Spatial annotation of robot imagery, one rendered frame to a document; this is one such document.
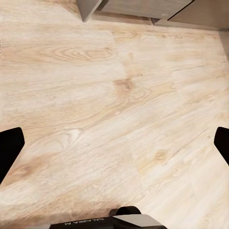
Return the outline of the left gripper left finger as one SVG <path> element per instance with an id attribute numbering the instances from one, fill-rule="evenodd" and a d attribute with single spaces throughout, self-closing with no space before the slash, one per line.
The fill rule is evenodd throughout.
<path id="1" fill-rule="evenodd" d="M 0 132 L 0 184 L 25 145 L 21 127 Z"/>

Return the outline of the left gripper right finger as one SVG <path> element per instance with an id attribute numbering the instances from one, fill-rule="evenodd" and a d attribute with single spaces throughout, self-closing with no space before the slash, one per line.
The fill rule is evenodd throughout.
<path id="1" fill-rule="evenodd" d="M 218 151 L 222 154 L 224 159 L 229 165 L 229 129 L 224 127 L 218 127 L 215 138 L 214 145 Z"/>

